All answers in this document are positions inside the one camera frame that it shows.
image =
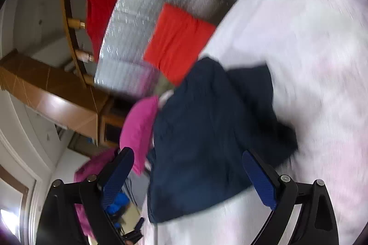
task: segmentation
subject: bed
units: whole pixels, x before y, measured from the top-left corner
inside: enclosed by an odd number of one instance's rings
[[[266,61],[273,108],[294,126],[299,144],[277,171],[298,182],[325,181],[342,245],[353,244],[368,222],[367,29],[368,0],[238,0],[200,55],[225,69]],[[299,209],[280,244],[288,243]],[[200,213],[145,222],[139,244],[251,244],[269,213],[249,188]]]

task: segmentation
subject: dark blue cloth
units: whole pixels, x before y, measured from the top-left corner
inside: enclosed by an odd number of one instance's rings
[[[247,148],[273,167],[290,157],[295,132],[277,121],[272,97],[266,65],[226,72],[210,58],[195,63],[153,126],[152,223],[205,210],[251,186],[242,166]]]

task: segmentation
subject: metal bolt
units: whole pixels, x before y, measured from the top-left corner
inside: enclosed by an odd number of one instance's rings
[[[88,181],[88,182],[93,182],[93,181],[95,181],[95,180],[96,180],[96,178],[97,178],[97,175],[95,175],[95,174],[91,174],[91,175],[89,175],[89,176],[87,177],[87,181]]]
[[[55,180],[55,181],[52,182],[52,186],[53,187],[58,187],[58,186],[60,186],[60,184],[61,184],[61,180],[60,179],[57,179],[57,180]]]
[[[317,185],[324,186],[325,185],[325,182],[323,182],[323,180],[321,180],[321,179],[318,179],[317,180]]]
[[[290,182],[290,177],[286,174],[282,175],[281,176],[281,181],[285,182],[285,183],[288,183]]]

